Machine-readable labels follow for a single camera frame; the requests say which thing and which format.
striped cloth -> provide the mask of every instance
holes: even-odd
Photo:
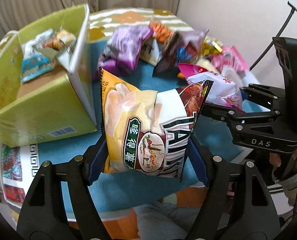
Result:
[[[188,24],[170,11],[146,8],[120,8],[102,10],[90,14],[90,41],[107,40],[122,25],[149,25],[151,18],[158,19],[172,31],[191,31]]]

blue tablecloth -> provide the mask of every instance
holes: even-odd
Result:
[[[91,63],[94,69],[105,41],[92,45]],[[179,80],[174,73],[164,73],[152,77],[153,66],[139,61],[137,69],[124,80],[140,90],[157,90],[159,92],[184,86],[187,83]],[[95,114],[98,127],[101,123],[100,86],[93,83]],[[254,105],[244,104],[247,112],[257,111]],[[69,161],[75,155],[83,154],[88,146],[97,142],[98,132],[73,138],[39,144],[40,163],[50,160],[53,164]],[[227,161],[235,158],[242,150],[232,144],[232,137],[225,123],[213,123],[210,118],[201,116],[196,124],[194,134],[198,141],[207,146],[214,155],[220,155]],[[98,212],[125,209],[152,202],[171,193],[182,190],[198,181],[193,167],[188,160],[185,164],[183,180],[148,176],[137,171],[118,174],[101,174],[99,180],[89,187],[90,194]],[[67,183],[62,183],[63,199],[67,212],[73,212]]]

cardboard box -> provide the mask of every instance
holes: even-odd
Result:
[[[21,44],[60,27],[77,43],[67,69],[20,82]],[[53,141],[96,131],[87,4],[45,16],[15,33],[0,53],[0,140],[10,146]]]

potato chip bag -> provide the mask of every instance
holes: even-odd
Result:
[[[135,169],[181,179],[187,141],[212,81],[158,93],[140,91],[106,70],[100,71],[102,127],[109,151],[104,172]]]

finger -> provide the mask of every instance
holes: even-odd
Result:
[[[276,153],[269,154],[269,162],[276,167],[279,167],[282,164],[280,155]]]

